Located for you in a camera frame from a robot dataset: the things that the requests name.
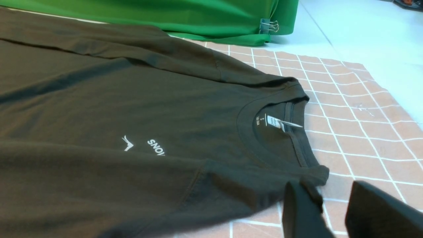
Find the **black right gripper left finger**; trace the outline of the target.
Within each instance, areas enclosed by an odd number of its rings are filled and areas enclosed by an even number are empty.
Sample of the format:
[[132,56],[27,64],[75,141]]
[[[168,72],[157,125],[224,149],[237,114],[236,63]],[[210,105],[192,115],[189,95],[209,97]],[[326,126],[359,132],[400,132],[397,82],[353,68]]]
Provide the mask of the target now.
[[285,238],[334,238],[322,217],[323,197],[308,181],[285,187],[282,225]]

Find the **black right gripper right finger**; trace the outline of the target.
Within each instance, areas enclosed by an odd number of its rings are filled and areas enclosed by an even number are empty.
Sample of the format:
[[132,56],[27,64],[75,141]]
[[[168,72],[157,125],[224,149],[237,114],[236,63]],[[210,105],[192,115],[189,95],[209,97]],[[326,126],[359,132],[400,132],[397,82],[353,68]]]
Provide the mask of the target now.
[[353,182],[345,226],[350,238],[421,238],[423,214],[364,182]]

